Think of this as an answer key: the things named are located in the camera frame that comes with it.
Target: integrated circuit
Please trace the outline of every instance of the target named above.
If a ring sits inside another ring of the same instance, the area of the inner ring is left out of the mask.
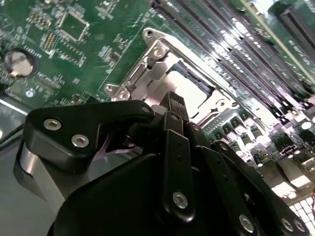
[[[90,24],[73,12],[65,12],[58,26],[60,32],[75,42],[82,42]]]

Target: mounting hole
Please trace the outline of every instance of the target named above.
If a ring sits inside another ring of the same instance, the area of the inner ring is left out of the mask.
[[[282,218],[281,219],[283,226],[290,232],[293,232],[293,226],[290,224],[290,222],[288,222],[287,219]]]
[[[112,92],[113,91],[113,87],[108,85],[108,86],[106,86],[106,90],[109,91],[109,92]]]
[[[146,32],[146,38],[152,38],[153,37],[153,32],[151,30],[148,30]]]
[[[293,222],[294,222],[295,226],[296,226],[300,231],[305,232],[305,228],[304,228],[304,226],[301,224],[301,222],[299,222],[299,221],[297,221],[297,220],[294,220]]]
[[[220,147],[221,147],[223,150],[225,150],[225,151],[227,151],[227,149],[228,149],[227,144],[225,144],[225,143],[220,143]]]
[[[229,179],[228,179],[227,176],[224,175],[224,176],[223,176],[223,179],[224,179],[225,182],[229,182]]]
[[[147,112],[147,113],[150,112],[150,110],[149,110],[147,107],[142,107],[141,109],[142,109],[144,112]]]

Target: motherboard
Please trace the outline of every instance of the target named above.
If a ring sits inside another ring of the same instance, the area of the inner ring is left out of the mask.
[[[185,99],[256,169],[315,169],[313,0],[0,0],[0,92],[32,109]]]

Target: gray metal surface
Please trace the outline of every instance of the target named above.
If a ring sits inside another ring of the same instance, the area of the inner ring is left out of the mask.
[[[24,122],[27,112],[16,111],[0,102],[0,130],[3,135]],[[54,221],[55,214],[48,202],[23,188],[13,175],[17,145],[11,151],[0,152],[0,234],[2,236],[44,236]],[[94,161],[88,173],[95,179],[126,162],[111,155]]]

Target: ram slot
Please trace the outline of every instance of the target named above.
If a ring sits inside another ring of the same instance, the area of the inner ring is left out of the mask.
[[[211,35],[217,44],[221,44],[222,42],[225,42],[225,40],[223,39],[223,37],[220,37],[215,31],[213,31],[209,25],[207,24],[207,22],[205,22],[203,19],[201,19],[198,16],[198,13],[195,12],[193,10],[192,7],[190,7],[187,2],[185,0],[177,0],[178,4],[195,20],[195,24],[198,25],[201,29],[203,29],[203,31],[207,32],[209,35]],[[264,78],[262,78],[262,76],[258,73],[255,72],[255,70],[253,70],[244,60],[243,55],[238,51],[232,51],[230,53],[233,53],[235,55],[235,57],[237,58],[237,60],[239,61],[239,63],[241,64],[245,64],[246,68],[248,69],[248,71],[251,72],[252,75],[254,75],[260,85],[264,88],[265,91],[268,91],[270,94],[272,94],[274,96],[274,98],[280,103],[282,104],[286,111],[290,110],[293,105],[284,97],[281,96],[282,94],[279,93],[275,88],[273,88],[272,85],[270,85],[268,82],[265,81]],[[253,58],[256,58],[255,55],[251,52],[248,51],[247,52],[250,56],[252,56]]]
[[[315,36],[290,5],[279,2],[274,5],[275,15],[285,29],[296,39],[300,47],[315,63]]]
[[[184,22],[182,22],[181,17],[178,14],[171,12],[168,9],[169,7],[167,4],[164,4],[164,2],[161,2],[161,1],[158,1],[158,2],[155,1],[153,4],[153,8],[162,16],[164,16],[166,19],[168,19],[170,22],[177,25],[189,37],[189,39],[192,42],[194,42],[197,46],[202,48],[209,57],[215,59],[216,61],[221,61],[221,63],[224,63],[225,67],[227,66],[229,67],[229,71],[234,71],[234,74],[238,74],[238,76],[235,77],[235,79],[239,81],[241,84],[243,84],[248,89],[248,91],[251,94],[253,94],[253,97],[256,98],[260,103],[264,104],[266,108],[268,108],[271,111],[276,111],[277,113],[282,113],[282,111],[276,108],[268,100],[269,99],[268,97],[264,98],[258,95],[258,93],[255,92],[257,89],[252,88],[249,82],[247,82],[246,80],[243,80],[242,79],[243,75],[240,74],[238,71],[236,71],[234,68],[232,68],[232,66],[228,62],[223,61],[219,57],[214,57],[212,53],[215,51],[214,48],[212,48],[212,46],[210,46],[210,44],[207,41],[205,41],[203,38],[196,35],[194,33],[194,30],[188,24],[185,24]]]
[[[225,27],[230,31],[232,35],[235,35],[235,27],[231,22],[224,17],[224,14],[218,9],[218,7],[210,0],[196,0],[197,3],[203,7],[203,9],[211,15],[213,18],[216,19],[216,21],[220,24],[221,27]],[[272,57],[275,62],[282,68],[282,70],[290,77],[290,79],[300,87],[299,90],[296,89],[295,86],[292,86],[286,78],[284,78],[281,73],[273,66],[271,65],[266,59],[265,56],[261,53],[260,50],[255,49],[255,45],[251,41],[248,40],[247,37],[243,37],[239,32],[238,34],[240,35],[239,39],[241,39],[244,42],[244,45],[248,48],[248,50],[252,51],[253,53],[256,54],[256,57],[258,57],[259,60],[261,60],[266,68],[270,71],[275,76],[275,80],[277,81],[277,84],[282,85],[282,88],[285,88],[285,90],[290,93],[298,102],[301,101],[301,98],[297,96],[300,95],[303,98],[308,97],[308,91],[303,92],[301,94],[302,90],[304,89],[304,86],[301,82],[301,79],[294,73],[294,71],[291,70],[291,68],[283,62],[283,60],[280,58],[280,56],[274,52],[274,49],[271,48],[269,44],[267,44],[264,40],[261,39],[260,36],[257,35],[256,31],[252,30],[251,26],[248,25],[246,21],[243,20],[242,17],[239,17],[239,13],[236,12],[236,10],[230,5],[230,3],[227,0],[221,0],[221,2],[227,7],[229,11],[233,13],[235,18],[242,23],[244,26],[247,27],[247,30],[251,34],[251,36],[254,38],[254,41],[258,42],[263,50]]]

